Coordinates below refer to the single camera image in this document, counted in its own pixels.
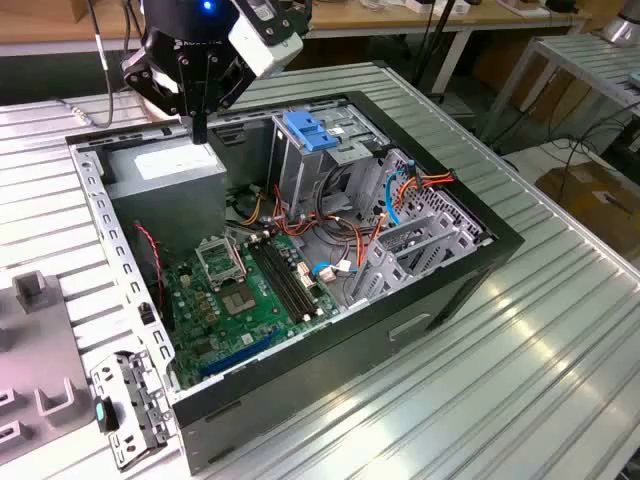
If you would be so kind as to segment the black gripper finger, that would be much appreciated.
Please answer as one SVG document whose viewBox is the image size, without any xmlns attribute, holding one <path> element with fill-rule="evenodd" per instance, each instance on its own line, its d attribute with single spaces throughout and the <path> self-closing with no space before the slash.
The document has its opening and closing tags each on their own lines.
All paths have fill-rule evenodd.
<svg viewBox="0 0 640 480">
<path fill-rule="evenodd" d="M 194 145 L 199 145 L 199 110 L 188 106 L 184 90 L 167 74 L 154 67 L 144 49 L 138 49 L 121 63 L 123 80 L 155 113 L 178 117 Z"/>
<path fill-rule="evenodd" d="M 208 118 L 220 110 L 227 110 L 256 78 L 239 54 L 205 54 L 202 57 L 202 68 L 200 144 L 207 140 Z"/>
</svg>

